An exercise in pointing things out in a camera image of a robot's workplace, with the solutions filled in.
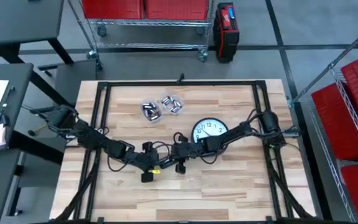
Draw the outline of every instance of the metal shelf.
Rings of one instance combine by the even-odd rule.
[[[88,19],[79,20],[82,24],[121,25],[121,26],[179,26],[179,27],[209,27],[208,20],[204,21],[174,21],[151,19]]]
[[[197,44],[143,44],[143,43],[128,43],[128,44],[114,44],[114,43],[96,43],[97,48],[102,47],[117,47],[117,48],[143,48],[143,49],[203,49],[204,45]]]
[[[323,148],[324,155],[326,157],[326,160],[327,160],[327,163],[329,166],[329,170],[331,171],[331,174],[333,175],[336,187],[337,187],[338,192],[341,196],[342,202],[345,206],[347,215],[349,216],[350,221],[356,222],[356,219],[354,216],[354,214],[356,214],[356,212],[353,211],[352,206],[350,205],[349,200],[347,199],[348,196],[345,193],[344,186],[341,182],[341,178],[338,175],[339,172],[337,171],[336,163],[334,163],[333,160],[331,159],[331,155],[328,150],[328,139],[327,139],[326,133],[324,131],[323,124],[322,124],[322,122],[319,118],[319,115],[317,113],[316,107],[313,103],[313,100],[311,100],[311,99],[310,100],[301,100],[301,102],[303,104],[306,104],[308,107],[308,111],[309,111],[314,129],[315,129],[318,139],[320,141],[321,147]]]
[[[205,20],[155,20],[155,19],[87,19],[81,0],[68,0],[69,6],[83,31],[92,50],[87,57],[99,60],[99,48],[143,48],[143,49],[197,49],[197,58],[205,62],[208,58],[209,38],[212,33],[215,0],[208,0],[207,19]],[[109,39],[96,38],[108,34],[107,26],[160,26],[160,27],[195,27],[203,44],[146,44],[146,43],[114,43]]]
[[[354,107],[349,99],[349,96],[346,93],[346,90],[343,86],[344,79],[341,81],[341,77],[343,77],[343,74],[340,69],[338,68],[332,68],[331,73],[334,76],[336,86],[338,87],[339,92],[341,93],[342,99],[345,102],[346,108],[350,113],[350,116],[352,117],[353,123],[357,128],[358,131],[358,115],[356,111],[354,110]]]

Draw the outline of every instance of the clock face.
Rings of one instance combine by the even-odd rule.
[[[227,131],[227,126],[216,118],[205,118],[198,121],[191,133],[193,143],[208,136],[219,136]]]

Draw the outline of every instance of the clear plastic container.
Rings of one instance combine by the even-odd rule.
[[[162,119],[162,111],[155,100],[143,100],[139,106],[144,118],[147,121],[156,123]]]
[[[184,109],[183,100],[172,92],[166,92],[161,96],[161,100],[158,101],[162,106],[171,114],[178,115]]]

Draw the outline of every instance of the concrete floor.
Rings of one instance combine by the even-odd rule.
[[[265,1],[233,0],[233,2],[241,32],[240,45],[277,45]],[[272,4],[285,45],[350,44],[358,36],[358,0],[279,0],[273,1]],[[195,34],[194,29],[185,28],[110,27],[108,32],[109,36],[104,39],[106,42],[200,41],[197,40],[200,37]],[[180,37],[174,38],[174,32],[180,32]],[[85,59],[85,52],[89,46],[67,2],[63,11],[59,40],[69,52],[80,53],[70,54],[74,60]],[[50,49],[52,48],[47,42],[23,44],[21,58],[35,66],[61,62],[55,54],[39,54],[51,53],[48,51]],[[305,87],[341,51],[340,49],[285,51],[296,89],[300,91]],[[104,70],[99,78],[103,80],[176,79],[181,73],[185,73],[186,78],[189,79],[280,78],[283,80],[287,95],[290,96],[287,76],[278,50],[240,50],[230,64],[218,63],[214,52],[209,53],[206,63],[196,59],[196,52],[105,53],[100,57]],[[352,50],[339,66],[357,58],[358,49]],[[54,78],[46,75],[43,78],[54,84]],[[313,87],[313,90],[332,82],[333,79],[327,75]],[[34,108],[52,105],[52,102],[33,85],[29,86],[24,103]],[[312,141],[317,142],[307,115],[306,122]],[[18,124],[20,130],[26,133],[28,129],[41,126],[42,121],[23,110]],[[346,211],[329,173],[324,154],[319,147],[314,148],[314,153],[333,218],[347,220]],[[35,157],[29,158],[28,161],[33,165],[38,164],[34,165],[35,170],[42,170],[48,166],[50,172],[42,174],[46,180],[43,186],[27,188],[22,192],[18,208],[23,209],[24,213],[14,218],[3,218],[1,223],[42,222],[49,216],[59,167],[46,164],[47,162]]]

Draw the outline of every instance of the shelf caster wheel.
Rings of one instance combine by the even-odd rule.
[[[199,51],[197,52],[197,57],[200,62],[204,63],[208,59],[208,52]]]
[[[98,56],[99,56],[99,54],[95,50],[91,50],[91,51],[86,53],[86,59],[98,58]]]
[[[196,34],[198,35],[204,35],[205,34],[206,27],[196,27]]]
[[[97,28],[97,33],[100,37],[105,37],[107,35],[106,25],[100,25]]]

